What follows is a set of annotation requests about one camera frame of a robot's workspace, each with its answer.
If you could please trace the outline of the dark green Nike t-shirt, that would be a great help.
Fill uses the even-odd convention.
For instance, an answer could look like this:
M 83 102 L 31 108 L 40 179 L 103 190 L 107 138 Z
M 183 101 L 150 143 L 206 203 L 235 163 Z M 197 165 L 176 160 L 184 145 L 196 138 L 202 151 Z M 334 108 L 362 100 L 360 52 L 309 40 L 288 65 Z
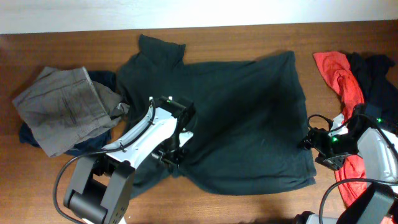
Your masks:
M 153 157 L 138 167 L 132 196 L 168 176 L 184 176 L 204 191 L 222 195 L 276 194 L 315 183 L 307 135 L 305 95 L 292 51 L 255 61 L 184 64 L 185 46 L 141 35 L 139 53 L 117 75 L 130 105 L 129 126 L 151 98 L 193 102 L 193 133 L 176 168 Z

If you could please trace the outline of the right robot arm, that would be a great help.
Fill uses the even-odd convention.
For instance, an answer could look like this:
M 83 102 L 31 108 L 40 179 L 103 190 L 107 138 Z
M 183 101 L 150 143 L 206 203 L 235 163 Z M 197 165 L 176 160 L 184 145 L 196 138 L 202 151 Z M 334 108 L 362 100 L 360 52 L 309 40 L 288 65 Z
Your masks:
M 341 171 L 349 156 L 364 161 L 366 176 L 339 180 L 322 197 L 318 213 L 305 211 L 294 223 L 380 223 L 397 221 L 397 125 L 382 118 L 378 108 L 358 104 L 345 121 L 342 115 L 329 119 L 328 129 L 310 128 L 300 146 L 316 149 L 315 161 L 333 171 Z M 365 190 L 338 217 L 325 217 L 323 209 L 330 192 L 348 183 L 364 183 Z

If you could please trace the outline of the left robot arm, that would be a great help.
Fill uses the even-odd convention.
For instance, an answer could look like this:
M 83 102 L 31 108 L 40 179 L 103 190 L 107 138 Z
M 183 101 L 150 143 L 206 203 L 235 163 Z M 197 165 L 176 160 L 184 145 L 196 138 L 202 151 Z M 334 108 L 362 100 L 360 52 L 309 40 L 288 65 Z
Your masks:
M 74 223 L 120 224 L 129 205 L 134 175 L 147 157 L 177 168 L 193 133 L 186 126 L 195 115 L 193 102 L 150 98 L 142 119 L 115 142 L 71 159 L 75 170 L 63 199 Z

